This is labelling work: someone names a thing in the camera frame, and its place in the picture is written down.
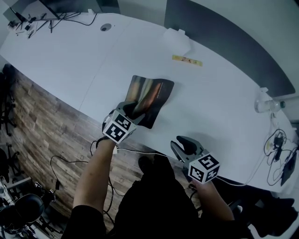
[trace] white cube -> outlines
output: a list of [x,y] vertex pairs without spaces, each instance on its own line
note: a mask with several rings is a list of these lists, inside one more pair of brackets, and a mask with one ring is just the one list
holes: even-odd
[[106,122],[103,134],[118,144],[136,129],[137,126],[132,121],[128,120],[125,116],[115,110]]
[[206,183],[218,175],[219,167],[220,163],[207,154],[190,162],[188,176],[200,183]]

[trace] yellow tape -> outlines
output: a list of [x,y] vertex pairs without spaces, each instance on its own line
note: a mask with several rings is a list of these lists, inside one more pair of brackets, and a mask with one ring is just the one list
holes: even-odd
[[187,63],[191,63],[191,64],[194,64],[194,65],[202,66],[201,61],[193,60],[193,59],[182,57],[182,56],[172,55],[172,59],[175,60],[175,61],[187,62]]

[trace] person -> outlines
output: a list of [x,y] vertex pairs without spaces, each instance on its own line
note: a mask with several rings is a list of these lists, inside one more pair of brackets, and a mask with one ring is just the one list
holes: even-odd
[[212,182],[196,186],[203,210],[198,217],[183,186],[175,179],[166,157],[139,159],[143,172],[120,203],[114,228],[107,234],[103,220],[110,163],[115,143],[101,140],[75,192],[73,209],[62,239],[144,238],[153,236],[197,238],[250,238],[246,225],[234,215]]

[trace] human arm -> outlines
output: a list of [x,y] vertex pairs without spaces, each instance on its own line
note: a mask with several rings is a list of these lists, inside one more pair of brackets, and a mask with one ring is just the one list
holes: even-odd
[[193,180],[192,183],[197,189],[202,211],[205,214],[207,214],[210,218],[220,221],[234,220],[234,215],[231,209],[219,195],[217,189],[211,181],[201,184]]
[[114,147],[115,143],[110,139],[99,142],[94,155],[79,179],[73,207],[87,205],[103,214]]

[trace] transparent bottle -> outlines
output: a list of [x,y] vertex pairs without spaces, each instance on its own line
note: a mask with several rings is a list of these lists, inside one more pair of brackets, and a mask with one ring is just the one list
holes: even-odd
[[278,112],[280,109],[285,108],[284,101],[275,101],[275,100],[267,100],[267,101],[257,101],[255,104],[255,110],[258,113],[263,112]]

